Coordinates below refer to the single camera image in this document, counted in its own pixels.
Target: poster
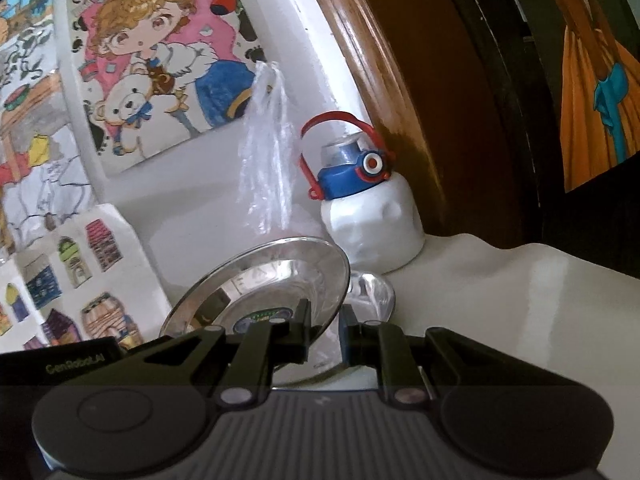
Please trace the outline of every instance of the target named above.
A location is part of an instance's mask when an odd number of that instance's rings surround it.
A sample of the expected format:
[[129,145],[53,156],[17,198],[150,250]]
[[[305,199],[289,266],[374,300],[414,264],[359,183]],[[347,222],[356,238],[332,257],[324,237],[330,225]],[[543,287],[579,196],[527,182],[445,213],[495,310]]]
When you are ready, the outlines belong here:
[[640,150],[640,9],[629,0],[517,0],[554,99],[564,189]]
[[0,251],[94,203],[63,97],[52,0],[0,2]]
[[68,0],[107,176],[244,114],[264,60],[242,0]]
[[105,336],[130,349],[158,337],[170,311],[133,228],[109,204],[0,266],[0,352]]

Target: white table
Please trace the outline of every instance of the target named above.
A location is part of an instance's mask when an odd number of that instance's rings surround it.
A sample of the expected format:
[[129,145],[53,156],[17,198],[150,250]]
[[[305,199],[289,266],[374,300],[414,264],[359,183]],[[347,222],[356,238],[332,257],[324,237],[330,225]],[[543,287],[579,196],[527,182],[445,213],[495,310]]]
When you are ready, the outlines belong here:
[[[640,475],[640,280],[531,244],[495,249],[471,235],[428,237],[422,253],[387,275],[392,322],[411,335],[444,326],[586,384],[615,417],[600,464],[614,480]],[[369,368],[314,389],[375,387]]]

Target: red handle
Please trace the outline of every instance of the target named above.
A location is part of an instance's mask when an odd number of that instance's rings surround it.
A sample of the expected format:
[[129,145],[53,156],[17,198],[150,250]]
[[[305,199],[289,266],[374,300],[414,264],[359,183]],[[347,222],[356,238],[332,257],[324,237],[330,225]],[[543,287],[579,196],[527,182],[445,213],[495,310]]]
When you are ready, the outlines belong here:
[[[373,126],[357,119],[354,115],[348,112],[325,112],[324,114],[315,116],[302,126],[300,138],[304,137],[305,134],[314,126],[327,121],[344,121],[359,127],[359,129],[366,133],[369,139],[371,139],[371,142],[377,150],[386,153],[389,163],[393,163],[395,155],[386,148],[385,139],[383,139],[382,136],[373,129]],[[305,177],[311,186],[311,189],[309,189],[309,198],[312,200],[324,200],[324,192],[322,192],[322,188],[320,187],[320,184],[318,184],[318,180],[315,178],[309,168],[309,165],[306,163],[305,156],[302,154],[300,155],[300,169],[302,170],[302,173],[305,174]]]

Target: metal screw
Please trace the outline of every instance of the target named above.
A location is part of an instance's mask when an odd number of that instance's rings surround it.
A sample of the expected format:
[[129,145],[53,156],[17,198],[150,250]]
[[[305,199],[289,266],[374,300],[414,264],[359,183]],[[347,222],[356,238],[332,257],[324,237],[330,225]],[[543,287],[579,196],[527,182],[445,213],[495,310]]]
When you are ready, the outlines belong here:
[[400,388],[396,391],[394,397],[402,404],[418,404],[427,399],[427,394],[420,388]]
[[220,399],[227,404],[244,404],[252,397],[252,393],[246,388],[227,388],[220,394]]

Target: clear plastic bag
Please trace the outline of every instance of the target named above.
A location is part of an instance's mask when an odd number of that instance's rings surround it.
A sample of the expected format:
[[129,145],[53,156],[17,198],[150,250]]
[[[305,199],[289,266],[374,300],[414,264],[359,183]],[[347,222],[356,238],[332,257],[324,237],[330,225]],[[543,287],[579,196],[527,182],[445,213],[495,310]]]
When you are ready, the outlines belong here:
[[289,119],[284,76],[276,62],[258,62],[244,125],[238,200],[250,204],[246,223],[258,234],[286,231],[292,218],[300,139]]

